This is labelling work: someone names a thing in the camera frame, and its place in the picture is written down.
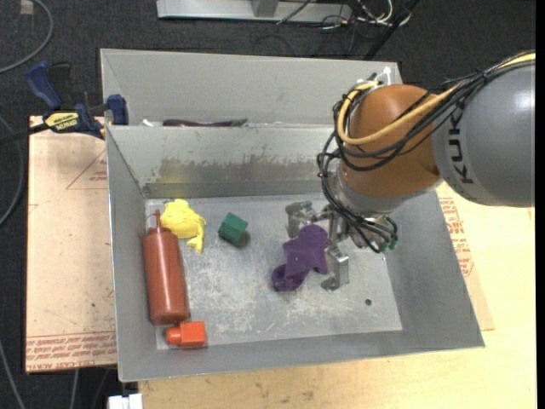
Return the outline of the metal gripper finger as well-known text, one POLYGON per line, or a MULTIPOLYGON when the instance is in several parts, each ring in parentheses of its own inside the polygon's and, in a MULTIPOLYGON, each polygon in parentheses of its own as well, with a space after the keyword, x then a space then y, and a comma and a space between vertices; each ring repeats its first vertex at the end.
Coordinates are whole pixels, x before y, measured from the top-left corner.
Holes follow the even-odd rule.
POLYGON ((349 283, 349 256, 337 245, 329 246, 325 256, 329 277, 321 283, 321 287, 326 291, 335 291, 349 283))
POLYGON ((285 207, 288 217, 287 234, 290 238, 299 235, 300 230, 316 220, 313 202, 310 200, 295 202, 285 207))

